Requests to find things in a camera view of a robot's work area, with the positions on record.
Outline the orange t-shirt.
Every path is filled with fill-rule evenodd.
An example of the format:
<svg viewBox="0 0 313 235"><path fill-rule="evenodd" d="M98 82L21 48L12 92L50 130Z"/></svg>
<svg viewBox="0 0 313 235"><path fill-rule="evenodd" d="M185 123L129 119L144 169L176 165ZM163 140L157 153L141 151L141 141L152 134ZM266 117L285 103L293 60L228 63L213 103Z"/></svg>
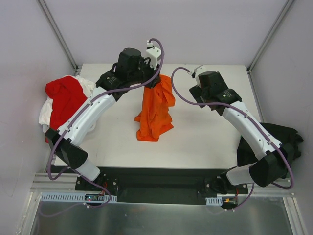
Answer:
<svg viewBox="0 0 313 235"><path fill-rule="evenodd" d="M157 142L160 135L174 128L169 108L175 102L171 78L166 75L160 76L160 83L154 88L144 88L142 110L134 118L139 123L137 140Z"/></svg>

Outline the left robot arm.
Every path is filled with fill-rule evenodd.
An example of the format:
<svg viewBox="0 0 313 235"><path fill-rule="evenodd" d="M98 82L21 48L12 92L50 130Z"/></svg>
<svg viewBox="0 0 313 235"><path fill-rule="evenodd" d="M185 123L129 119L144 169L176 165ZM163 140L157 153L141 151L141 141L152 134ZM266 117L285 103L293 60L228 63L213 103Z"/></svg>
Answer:
<svg viewBox="0 0 313 235"><path fill-rule="evenodd" d="M160 69L164 50L149 43L146 57L134 48L124 49L112 68L102 74L87 100L57 130L49 128L45 136L50 146L50 156L57 156L69 168L87 178L92 190L104 183L100 169L88 159L80 145L101 115L129 90L145 86L154 87L160 82Z"/></svg>

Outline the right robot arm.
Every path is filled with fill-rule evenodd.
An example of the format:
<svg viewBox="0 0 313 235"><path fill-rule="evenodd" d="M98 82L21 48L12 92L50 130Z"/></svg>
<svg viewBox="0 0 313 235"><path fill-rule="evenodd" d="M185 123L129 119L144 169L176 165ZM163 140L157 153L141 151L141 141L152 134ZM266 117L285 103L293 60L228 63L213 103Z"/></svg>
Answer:
<svg viewBox="0 0 313 235"><path fill-rule="evenodd" d="M217 193L233 192L237 185L256 183L260 187L273 184L291 172L295 149L292 144L281 143L270 134L250 113L238 93L229 88L218 71L206 71L203 66L194 70L192 77L197 85L190 93L201 107L229 121L241 134L253 151L257 161L245 166L236 166L223 172L210 186Z"/></svg>

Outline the black t-shirt stack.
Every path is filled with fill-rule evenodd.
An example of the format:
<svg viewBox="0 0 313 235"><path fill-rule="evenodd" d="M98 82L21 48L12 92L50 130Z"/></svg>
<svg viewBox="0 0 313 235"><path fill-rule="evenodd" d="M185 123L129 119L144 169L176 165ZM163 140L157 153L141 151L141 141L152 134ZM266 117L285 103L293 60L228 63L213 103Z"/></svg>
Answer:
<svg viewBox="0 0 313 235"><path fill-rule="evenodd" d="M271 123L260 123L271 135L278 139L282 144L290 143L294 148L293 160L301 156L298 145L304 140L294 128L285 127ZM245 166L257 162L251 147L246 140L241 137L237 148L237 166Z"/></svg>

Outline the red t-shirt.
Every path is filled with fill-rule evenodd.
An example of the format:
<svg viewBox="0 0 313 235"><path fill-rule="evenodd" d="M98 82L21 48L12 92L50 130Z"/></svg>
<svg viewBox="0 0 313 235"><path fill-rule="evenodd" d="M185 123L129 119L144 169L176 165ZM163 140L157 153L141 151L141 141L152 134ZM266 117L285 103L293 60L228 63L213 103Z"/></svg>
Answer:
<svg viewBox="0 0 313 235"><path fill-rule="evenodd" d="M55 131L87 100L79 81L70 75L47 83L45 92L52 99L49 127Z"/></svg>

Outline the white t-shirt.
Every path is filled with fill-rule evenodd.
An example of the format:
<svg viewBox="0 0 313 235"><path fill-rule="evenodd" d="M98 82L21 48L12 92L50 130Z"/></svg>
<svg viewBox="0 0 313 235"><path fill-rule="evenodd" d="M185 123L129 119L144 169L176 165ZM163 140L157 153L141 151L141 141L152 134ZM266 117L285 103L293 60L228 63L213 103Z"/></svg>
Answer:
<svg viewBox="0 0 313 235"><path fill-rule="evenodd" d="M83 88L84 94L88 97L91 94L92 90L95 88L95 83L81 76L73 77L79 81L80 85ZM52 112L52 99L47 97L47 100L43 104L39 114L39 124L46 125L49 127L51 112Z"/></svg>

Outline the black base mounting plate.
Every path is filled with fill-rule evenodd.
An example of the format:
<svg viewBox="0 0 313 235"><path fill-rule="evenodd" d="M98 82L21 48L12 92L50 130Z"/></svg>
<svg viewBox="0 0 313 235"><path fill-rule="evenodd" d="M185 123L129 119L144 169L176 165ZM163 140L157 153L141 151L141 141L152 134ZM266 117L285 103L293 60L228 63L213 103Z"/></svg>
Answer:
<svg viewBox="0 0 313 235"><path fill-rule="evenodd" d="M105 193L123 203L204 205L216 197L211 184L224 169L101 167L95 184L77 177L76 191Z"/></svg>

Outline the left aluminium frame post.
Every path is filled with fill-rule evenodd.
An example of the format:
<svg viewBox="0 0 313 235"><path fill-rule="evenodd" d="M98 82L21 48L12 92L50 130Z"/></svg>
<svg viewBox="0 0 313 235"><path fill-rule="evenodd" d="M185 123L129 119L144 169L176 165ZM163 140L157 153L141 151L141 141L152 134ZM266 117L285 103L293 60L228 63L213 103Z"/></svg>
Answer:
<svg viewBox="0 0 313 235"><path fill-rule="evenodd" d="M74 56L72 55L70 48L68 47L61 30L59 29L47 3L45 0L36 0L37 4L39 5L43 15L45 16L53 34L55 35L62 51L64 52L68 62L70 63L74 74L77 75L80 71L80 66L77 64L76 60L74 59Z"/></svg>

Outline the aluminium frame post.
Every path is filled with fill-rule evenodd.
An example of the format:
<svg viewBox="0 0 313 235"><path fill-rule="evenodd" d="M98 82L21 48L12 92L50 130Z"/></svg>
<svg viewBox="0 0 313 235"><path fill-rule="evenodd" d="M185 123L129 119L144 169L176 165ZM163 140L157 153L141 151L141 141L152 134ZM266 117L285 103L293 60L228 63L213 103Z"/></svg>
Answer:
<svg viewBox="0 0 313 235"><path fill-rule="evenodd" d="M74 74L77 75L80 71L80 66L77 64L76 60L74 59L74 56L72 55L70 48L68 47L61 30L59 29L47 3L45 0L36 0L37 4L39 5L43 15L45 16L53 34L55 35L62 51L64 52L68 62L70 63Z"/></svg>
<svg viewBox="0 0 313 235"><path fill-rule="evenodd" d="M283 7L279 11L277 17L275 18L273 24L269 28L265 38L263 39L261 45L259 46L256 54L254 55L252 61L250 62L249 66L247 67L247 73L251 74L255 66L257 65L258 61L261 59L261 56L265 52L266 48L269 46L271 40L275 36L276 32L278 31L279 27L282 25L284 19L288 15L289 11L296 3L295 0L287 0L285 1Z"/></svg>

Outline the right aluminium frame post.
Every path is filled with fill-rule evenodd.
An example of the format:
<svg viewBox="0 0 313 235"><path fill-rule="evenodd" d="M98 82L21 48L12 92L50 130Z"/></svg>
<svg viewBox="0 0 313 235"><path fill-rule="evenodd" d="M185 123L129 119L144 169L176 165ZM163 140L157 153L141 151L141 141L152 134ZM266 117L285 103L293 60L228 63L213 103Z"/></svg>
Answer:
<svg viewBox="0 0 313 235"><path fill-rule="evenodd" d="M277 17L275 18L273 24L269 28L265 38L263 39L261 45L259 46L256 54L254 55L252 61L250 62L249 66L247 67L247 73L251 74L255 66L257 65L258 61L261 59L261 56L265 52L266 48L269 46L271 40L275 36L276 32L278 31L279 27L282 25L284 19L288 15L289 11L296 3L295 0L287 0L285 1L283 7L279 11Z"/></svg>

